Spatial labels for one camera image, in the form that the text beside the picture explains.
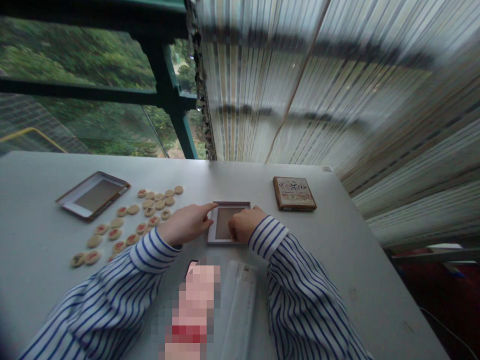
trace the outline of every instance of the striped sleeve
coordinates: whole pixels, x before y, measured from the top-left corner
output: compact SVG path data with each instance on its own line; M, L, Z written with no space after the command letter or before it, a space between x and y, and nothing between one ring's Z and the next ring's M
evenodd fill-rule
M150 231L68 291L20 359L120 359L180 251Z
M267 216L248 246L269 261L270 337L279 359L372 359L325 268Z

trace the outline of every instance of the box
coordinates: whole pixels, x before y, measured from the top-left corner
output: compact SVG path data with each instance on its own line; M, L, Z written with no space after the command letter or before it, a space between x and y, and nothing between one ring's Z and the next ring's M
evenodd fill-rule
M91 223L130 187L124 180L97 171L59 197L56 203Z
M317 208L307 179L304 177L275 176L273 188L279 210L313 211Z
M229 230L229 220L243 209L250 209L250 201L213 201L218 207L211 211L210 219L213 225L208 229L209 244L238 245L232 240Z

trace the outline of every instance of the hand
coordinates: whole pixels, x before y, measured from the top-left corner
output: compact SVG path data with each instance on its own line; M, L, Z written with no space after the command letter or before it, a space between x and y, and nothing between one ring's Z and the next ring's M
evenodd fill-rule
M170 246L186 244L198 238L214 223L207 214L217 206L216 203L208 203L182 207L158 226L158 234Z
M250 210L242 210L232 216L228 222L231 239L240 243L248 244L255 228L267 217L267 214L259 206Z

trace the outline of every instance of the left hand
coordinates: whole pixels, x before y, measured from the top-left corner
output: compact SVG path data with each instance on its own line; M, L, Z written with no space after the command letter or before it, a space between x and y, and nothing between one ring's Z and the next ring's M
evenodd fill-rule
M207 214L217 206L216 203L208 203L182 207L157 227L158 234L172 247L189 243L212 226L214 221Z

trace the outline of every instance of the yellow railing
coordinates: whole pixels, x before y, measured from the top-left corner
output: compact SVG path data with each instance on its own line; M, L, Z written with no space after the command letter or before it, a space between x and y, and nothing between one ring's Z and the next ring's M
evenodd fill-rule
M45 135L43 132L41 132L40 130L34 128L34 127L26 127L24 128L23 130L20 130L20 131L17 131L17 132L14 132L10 135L7 135L7 136L4 136L2 138L0 138L0 143L3 143L3 142L6 142L6 141L9 141L9 140L12 140L12 139L15 139L15 138L18 138L20 136L23 136L27 133L30 133L30 132L35 132L37 133L38 135L40 135L42 138L44 138L45 140L47 140L50 144L52 144L54 147L56 147L57 149L59 149L60 151L62 151L63 153L65 154L68 154L68 151L65 151L60 145L58 145L55 141L53 141L52 139L50 139L47 135Z

